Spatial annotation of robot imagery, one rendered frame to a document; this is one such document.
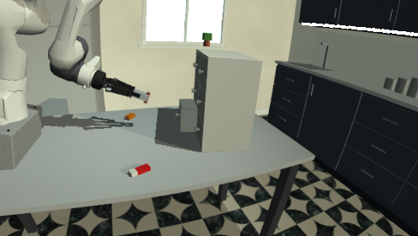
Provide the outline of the small grey chest of drawers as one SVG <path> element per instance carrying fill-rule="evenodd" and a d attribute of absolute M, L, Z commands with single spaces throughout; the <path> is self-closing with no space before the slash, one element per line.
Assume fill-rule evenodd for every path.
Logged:
<path fill-rule="evenodd" d="M 233 55 L 202 54 L 208 63 L 201 152 L 249 151 L 263 61 L 236 51 L 197 50 Z"/>

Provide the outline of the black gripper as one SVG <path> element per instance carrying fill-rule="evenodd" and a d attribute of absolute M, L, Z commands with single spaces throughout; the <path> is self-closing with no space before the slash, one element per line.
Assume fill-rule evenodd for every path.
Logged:
<path fill-rule="evenodd" d="M 107 81 L 108 80 L 108 81 Z M 117 81 L 116 81 L 117 80 Z M 114 82 L 113 82 L 114 81 Z M 106 86 L 106 84 L 109 84 Z M 121 86 L 122 85 L 122 86 Z M 124 87 L 123 87 L 124 86 Z M 91 87 L 97 90 L 105 89 L 105 92 L 120 94 L 126 97 L 134 97 L 143 101 L 148 100 L 149 95 L 135 87 L 124 83 L 117 78 L 107 78 L 106 73 L 97 70 L 93 76 Z M 139 91 L 139 92 L 138 92 Z"/>

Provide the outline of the grey drawer front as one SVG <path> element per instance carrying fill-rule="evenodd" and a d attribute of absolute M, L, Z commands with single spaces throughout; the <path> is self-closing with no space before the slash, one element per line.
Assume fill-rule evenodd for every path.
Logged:
<path fill-rule="evenodd" d="M 202 146 L 203 122 L 201 120 L 199 111 L 198 111 L 198 116 L 197 116 L 197 127 L 195 127 L 195 131 L 197 133 L 200 146 Z"/>
<path fill-rule="evenodd" d="M 198 74 L 200 74 L 200 82 L 205 90 L 206 90 L 207 63 L 208 63 L 208 59 L 205 56 L 201 55 L 201 69 L 198 69 Z"/>
<path fill-rule="evenodd" d="M 200 111 L 201 118 L 203 121 L 204 121 L 205 97 L 206 97 L 206 93 L 200 84 L 199 99 L 196 100 L 196 104 L 198 105 L 198 110 Z"/>
<path fill-rule="evenodd" d="M 198 52 L 198 51 L 197 51 Z M 199 53 L 199 52 L 198 52 Z M 201 55 L 197 53 L 197 58 L 196 58 L 196 62 L 194 62 L 193 67 L 196 67 L 196 76 L 198 77 L 198 79 L 200 80 L 200 74 L 197 73 L 198 69 L 201 69 Z M 198 64 L 196 64 L 198 63 Z"/>
<path fill-rule="evenodd" d="M 195 76 L 195 88 L 192 89 L 192 93 L 194 93 L 195 101 L 198 99 L 199 96 L 199 81 Z"/>
<path fill-rule="evenodd" d="M 197 111 L 194 99 L 180 99 L 180 132 L 195 131 Z"/>

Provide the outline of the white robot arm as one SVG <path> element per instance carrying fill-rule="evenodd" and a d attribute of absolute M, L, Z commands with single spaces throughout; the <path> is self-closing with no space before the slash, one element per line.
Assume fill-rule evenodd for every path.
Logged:
<path fill-rule="evenodd" d="M 51 72 L 84 89 L 91 87 L 100 67 L 100 57 L 84 63 L 88 43 L 77 35 L 83 18 L 102 1 L 68 0 L 56 38 L 48 50 Z M 16 34 L 42 34 L 49 25 L 45 0 L 0 0 L 0 126 L 21 121 L 29 114 L 26 101 L 28 56 L 17 45 Z"/>

